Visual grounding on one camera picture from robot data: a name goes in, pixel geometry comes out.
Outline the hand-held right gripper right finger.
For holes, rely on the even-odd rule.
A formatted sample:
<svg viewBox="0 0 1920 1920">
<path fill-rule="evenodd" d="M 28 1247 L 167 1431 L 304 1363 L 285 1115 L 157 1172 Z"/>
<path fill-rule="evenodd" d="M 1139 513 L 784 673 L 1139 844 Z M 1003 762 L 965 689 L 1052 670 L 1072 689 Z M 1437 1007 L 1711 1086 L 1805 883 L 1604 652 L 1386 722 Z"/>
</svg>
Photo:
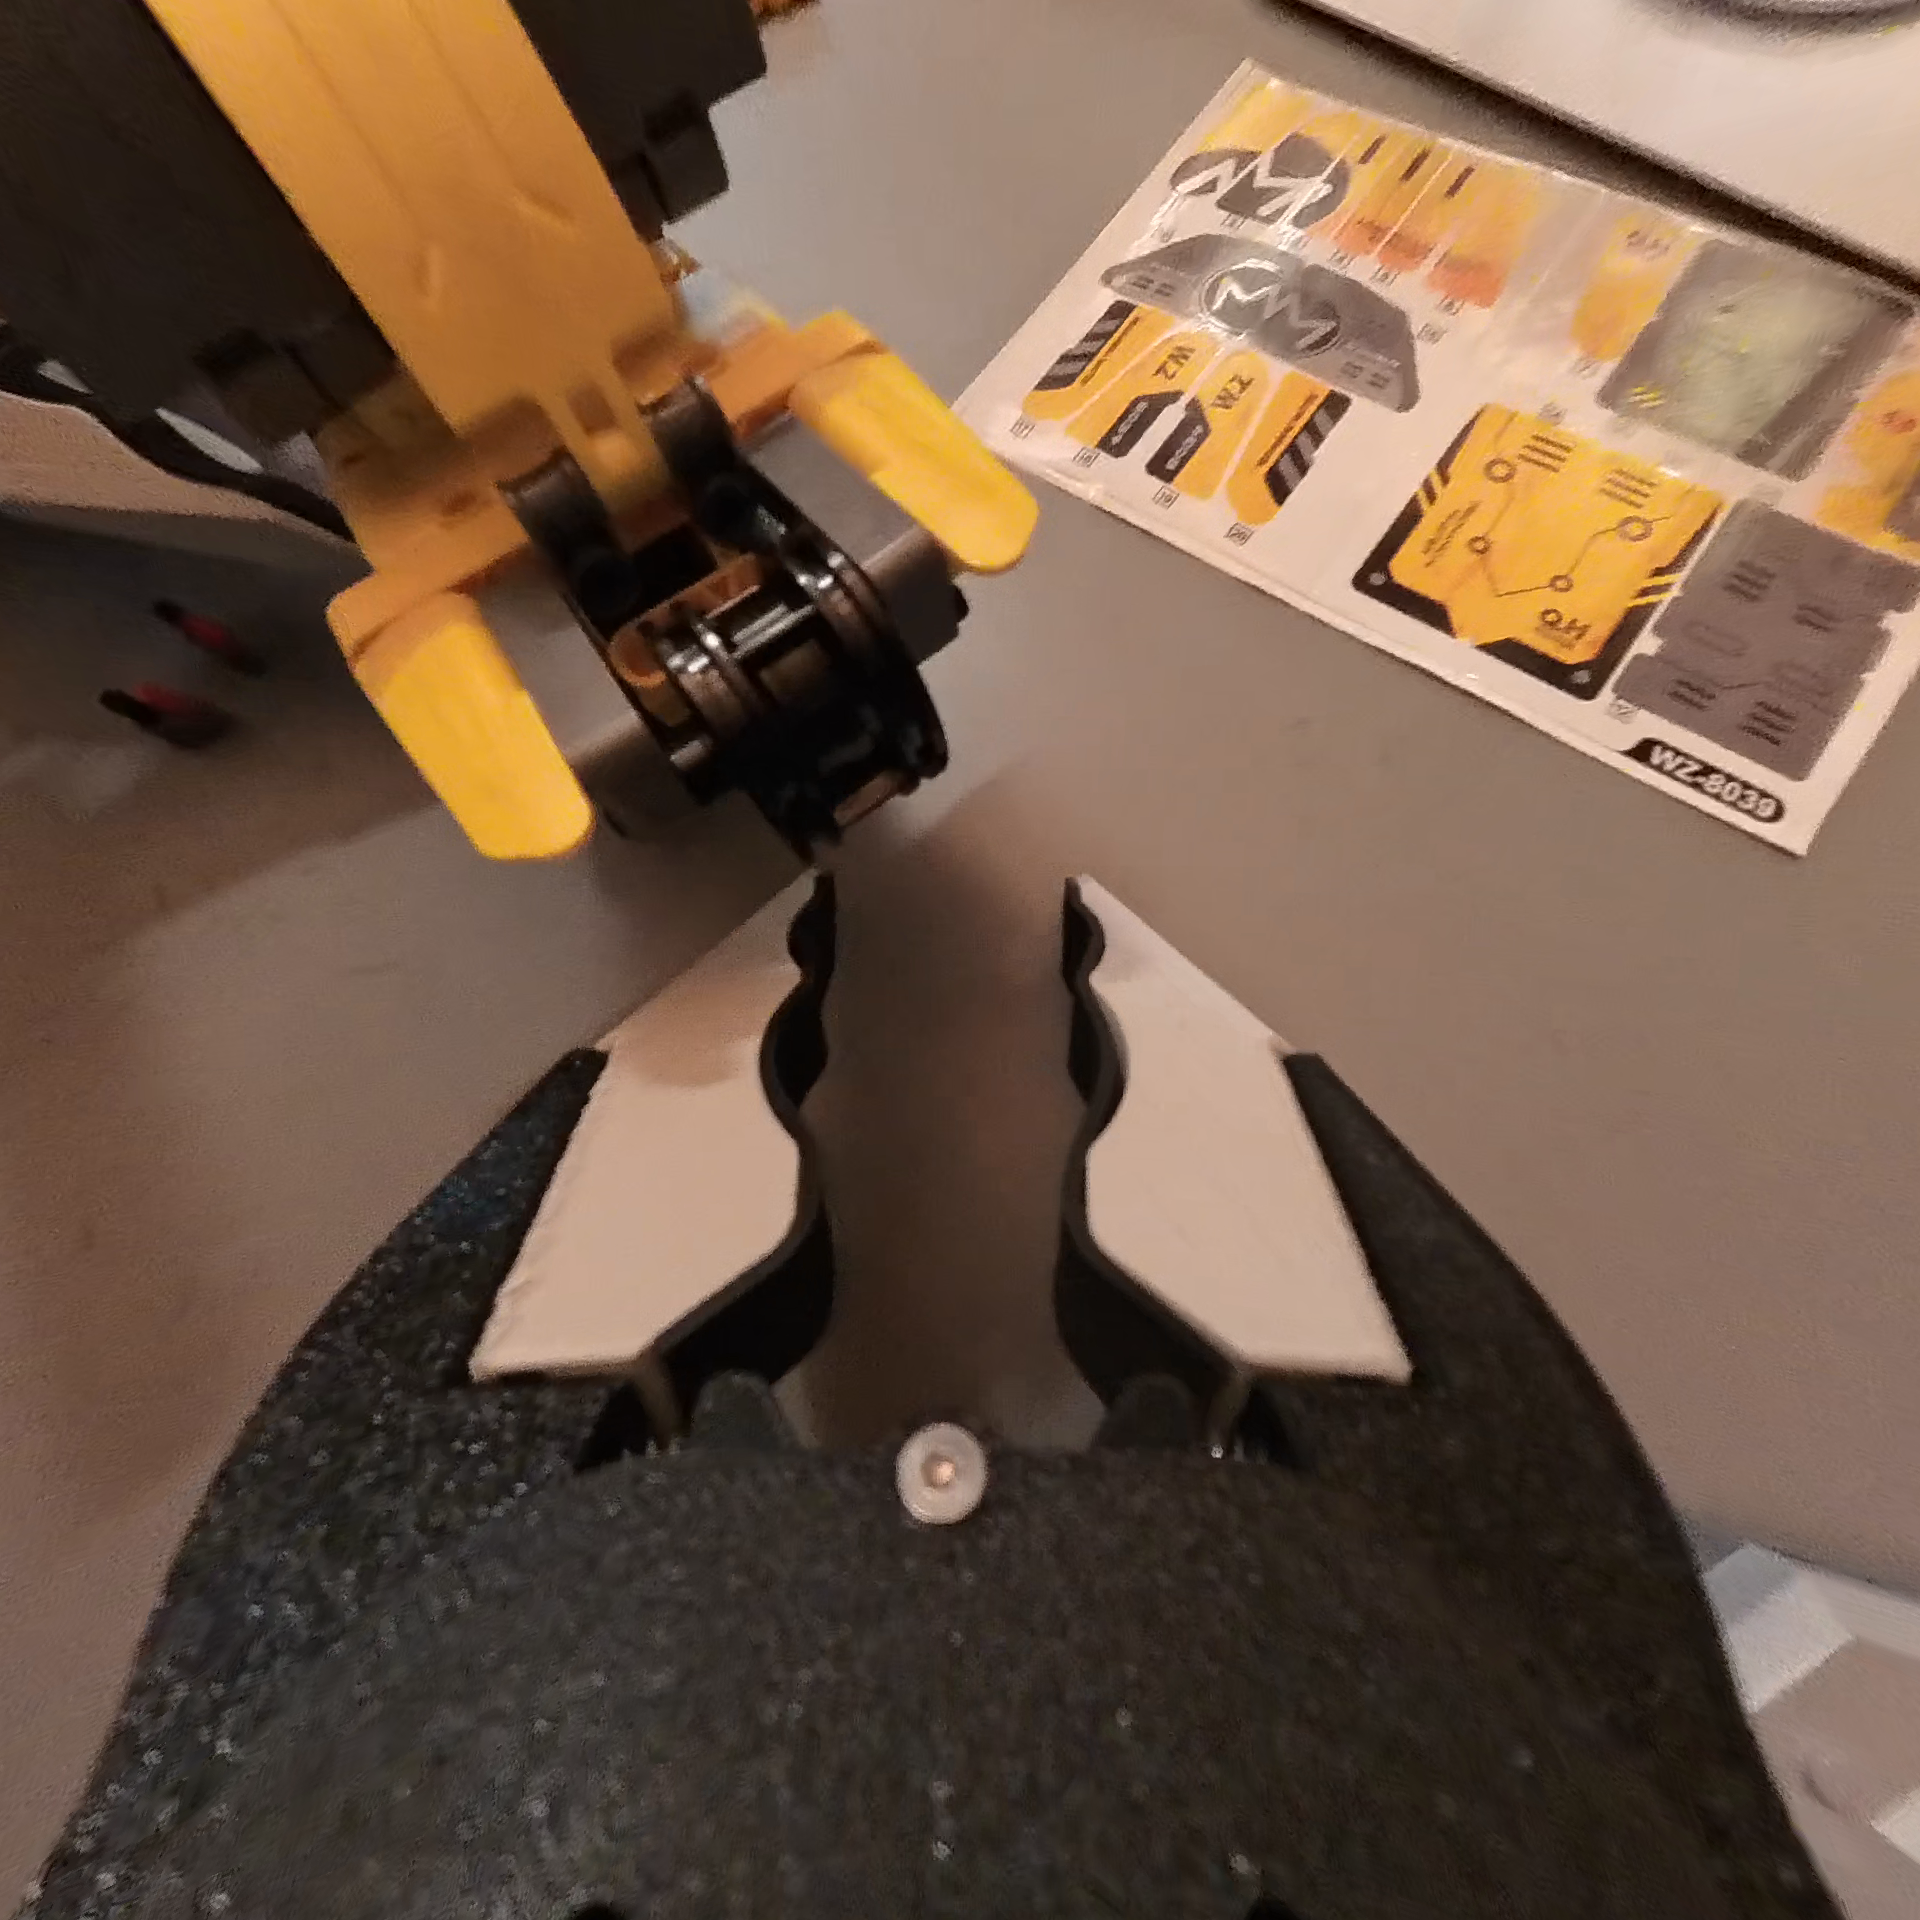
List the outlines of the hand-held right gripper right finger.
<svg viewBox="0 0 1920 1920">
<path fill-rule="evenodd" d="M 1300 1087 L 1304 1059 L 1094 877 L 1061 898 L 1055 1326 L 1099 1439 L 1284 1449 L 1288 1393 L 1403 1396 L 1410 1351 Z"/>
</svg>

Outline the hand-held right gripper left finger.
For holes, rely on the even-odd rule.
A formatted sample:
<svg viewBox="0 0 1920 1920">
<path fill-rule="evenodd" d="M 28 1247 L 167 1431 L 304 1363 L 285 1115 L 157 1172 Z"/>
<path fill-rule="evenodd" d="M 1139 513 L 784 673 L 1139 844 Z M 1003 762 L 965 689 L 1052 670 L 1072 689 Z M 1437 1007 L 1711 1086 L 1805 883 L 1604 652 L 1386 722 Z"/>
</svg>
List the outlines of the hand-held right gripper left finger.
<svg viewBox="0 0 1920 1920">
<path fill-rule="evenodd" d="M 802 877 L 622 1017 L 467 1355 L 613 1382 L 654 1439 L 714 1379 L 777 1390 L 832 1320 L 805 1103 L 829 1065 L 835 883 Z"/>
</svg>

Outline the yellow black building-block vehicle model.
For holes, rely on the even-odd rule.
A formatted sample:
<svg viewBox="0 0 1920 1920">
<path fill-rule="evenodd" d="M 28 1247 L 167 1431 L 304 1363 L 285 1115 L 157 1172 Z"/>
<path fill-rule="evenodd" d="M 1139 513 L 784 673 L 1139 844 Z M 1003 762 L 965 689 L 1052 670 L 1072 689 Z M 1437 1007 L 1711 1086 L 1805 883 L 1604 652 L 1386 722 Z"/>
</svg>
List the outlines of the yellow black building-block vehicle model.
<svg viewBox="0 0 1920 1920">
<path fill-rule="evenodd" d="M 948 765 L 1036 504 L 863 325 L 701 282 L 756 2 L 5 2 L 3 506 L 347 539 L 477 853 L 684 793 L 802 859 Z"/>
</svg>

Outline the red black connector pin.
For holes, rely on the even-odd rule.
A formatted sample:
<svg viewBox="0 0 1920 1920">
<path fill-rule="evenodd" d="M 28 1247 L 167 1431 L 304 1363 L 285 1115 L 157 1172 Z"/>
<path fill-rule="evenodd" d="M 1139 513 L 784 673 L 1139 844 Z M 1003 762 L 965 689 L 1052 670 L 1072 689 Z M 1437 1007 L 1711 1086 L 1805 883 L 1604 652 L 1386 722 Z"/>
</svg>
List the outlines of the red black connector pin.
<svg viewBox="0 0 1920 1920">
<path fill-rule="evenodd" d="M 107 686 L 97 692 L 97 707 L 167 747 L 186 753 L 221 746 L 237 728 L 227 707 L 161 683 Z"/>
<path fill-rule="evenodd" d="M 231 631 L 222 620 L 207 616 L 203 610 L 189 610 L 167 595 L 151 598 L 151 613 L 173 634 L 177 634 L 182 644 L 197 650 L 203 658 L 216 661 L 230 673 L 237 673 L 237 677 L 268 673 L 268 658 L 246 638 Z"/>
</svg>

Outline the yellow grey sticker sheet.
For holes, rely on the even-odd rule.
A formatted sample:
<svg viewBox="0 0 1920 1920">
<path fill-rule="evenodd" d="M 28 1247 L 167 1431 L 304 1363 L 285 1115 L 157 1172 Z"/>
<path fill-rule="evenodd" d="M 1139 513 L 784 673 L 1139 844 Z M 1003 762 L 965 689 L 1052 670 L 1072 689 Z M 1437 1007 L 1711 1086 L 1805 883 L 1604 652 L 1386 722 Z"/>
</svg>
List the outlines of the yellow grey sticker sheet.
<svg viewBox="0 0 1920 1920">
<path fill-rule="evenodd" d="M 956 410 L 1774 850 L 1916 679 L 1916 297 L 1252 59 Z"/>
</svg>

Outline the white paper piece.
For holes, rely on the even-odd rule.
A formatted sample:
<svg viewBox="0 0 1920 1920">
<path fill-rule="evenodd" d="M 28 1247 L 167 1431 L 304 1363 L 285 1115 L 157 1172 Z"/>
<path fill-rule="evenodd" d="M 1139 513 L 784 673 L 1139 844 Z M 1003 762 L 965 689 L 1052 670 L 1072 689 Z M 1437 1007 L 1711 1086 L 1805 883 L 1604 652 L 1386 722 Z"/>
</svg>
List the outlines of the white paper piece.
<svg viewBox="0 0 1920 1920">
<path fill-rule="evenodd" d="M 1702 1567 L 1740 1709 L 1844 1916 L 1916 1913 L 1916 1597 L 1740 1543 Z"/>
</svg>

